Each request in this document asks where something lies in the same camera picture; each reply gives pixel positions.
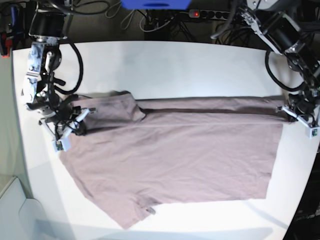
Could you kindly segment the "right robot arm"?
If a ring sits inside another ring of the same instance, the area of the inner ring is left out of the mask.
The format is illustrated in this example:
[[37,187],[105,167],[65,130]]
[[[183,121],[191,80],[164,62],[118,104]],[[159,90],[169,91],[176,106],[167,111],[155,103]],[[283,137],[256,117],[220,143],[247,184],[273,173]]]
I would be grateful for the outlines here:
[[[79,97],[76,94],[84,75],[84,64],[78,48],[67,38],[69,25],[75,14],[72,0],[40,0],[36,4],[29,36],[34,38],[27,58],[27,72],[21,96],[29,111],[39,111],[45,123],[53,123],[53,136],[60,139],[64,131],[77,136],[86,133],[82,110],[72,106]],[[79,76],[75,87],[64,90],[65,81],[55,77],[62,53],[60,43],[67,40],[79,63]]]

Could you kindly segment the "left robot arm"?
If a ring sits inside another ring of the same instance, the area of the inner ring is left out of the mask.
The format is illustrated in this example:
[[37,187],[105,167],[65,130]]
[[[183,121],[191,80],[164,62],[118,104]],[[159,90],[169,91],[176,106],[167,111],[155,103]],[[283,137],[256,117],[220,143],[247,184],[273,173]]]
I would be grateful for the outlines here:
[[[241,1],[233,0],[225,23],[211,34],[211,39],[228,31],[237,15],[269,46],[264,65],[273,82],[289,93],[288,108],[297,116],[311,117],[320,105],[320,63],[303,40],[300,26],[284,11],[251,9]],[[289,87],[275,77],[269,63],[271,53],[286,57],[288,66],[302,77],[299,86]]]

